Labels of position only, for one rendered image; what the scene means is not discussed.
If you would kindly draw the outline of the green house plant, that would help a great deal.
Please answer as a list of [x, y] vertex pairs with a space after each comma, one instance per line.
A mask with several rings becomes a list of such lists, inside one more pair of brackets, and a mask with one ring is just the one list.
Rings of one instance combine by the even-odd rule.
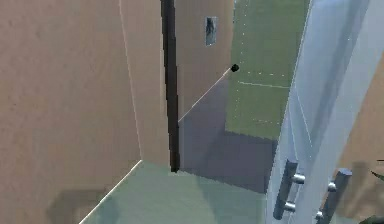
[[[377, 171], [372, 171], [372, 174], [380, 181], [384, 182], [384, 174], [380, 174]], [[384, 216], [372, 215], [361, 221], [359, 224], [384, 224]]]

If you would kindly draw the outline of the pale blue room door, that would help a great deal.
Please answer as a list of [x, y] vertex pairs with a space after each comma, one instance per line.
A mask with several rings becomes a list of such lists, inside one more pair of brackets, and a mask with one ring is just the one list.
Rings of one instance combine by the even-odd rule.
[[[316, 224], [384, 52], [384, 0], [311, 0], [266, 193], [263, 224]], [[287, 159], [302, 185], [273, 217]]]

